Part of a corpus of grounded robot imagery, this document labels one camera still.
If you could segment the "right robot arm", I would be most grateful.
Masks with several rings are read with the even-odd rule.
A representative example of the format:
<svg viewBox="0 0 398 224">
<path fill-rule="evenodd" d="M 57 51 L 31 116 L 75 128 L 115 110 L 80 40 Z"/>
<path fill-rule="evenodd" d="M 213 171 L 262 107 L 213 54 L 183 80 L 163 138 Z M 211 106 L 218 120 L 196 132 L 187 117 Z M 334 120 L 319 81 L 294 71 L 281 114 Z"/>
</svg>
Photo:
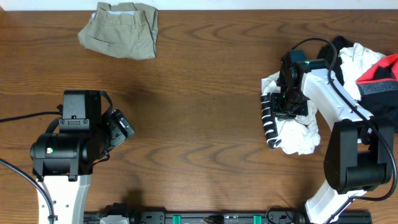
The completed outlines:
<svg viewBox="0 0 398 224">
<path fill-rule="evenodd" d="M 262 121 L 270 147 L 280 140 L 276 119 L 293 121 L 309 114 L 312 102 L 327 121 L 331 136 L 323 169 L 326 180 L 304 208 L 270 223 L 371 223 L 368 212 L 346 212 L 355 200 L 388 182 L 397 185 L 392 153 L 394 128 L 354 102 L 324 59 L 289 53 L 281 60 L 277 93 L 262 95 Z"/>
</svg>

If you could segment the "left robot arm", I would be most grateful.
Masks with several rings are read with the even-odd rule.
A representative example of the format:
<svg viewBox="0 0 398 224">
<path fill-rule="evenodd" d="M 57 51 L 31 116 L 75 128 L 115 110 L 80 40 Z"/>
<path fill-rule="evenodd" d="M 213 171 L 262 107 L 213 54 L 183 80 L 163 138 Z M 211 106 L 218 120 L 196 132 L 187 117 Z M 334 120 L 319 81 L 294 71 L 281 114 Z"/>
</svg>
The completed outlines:
<svg viewBox="0 0 398 224">
<path fill-rule="evenodd" d="M 88 118 L 58 118 L 33 143 L 30 156 L 39 185 L 39 223 L 83 223 L 95 165 L 135 131 L 120 110 Z"/>
</svg>

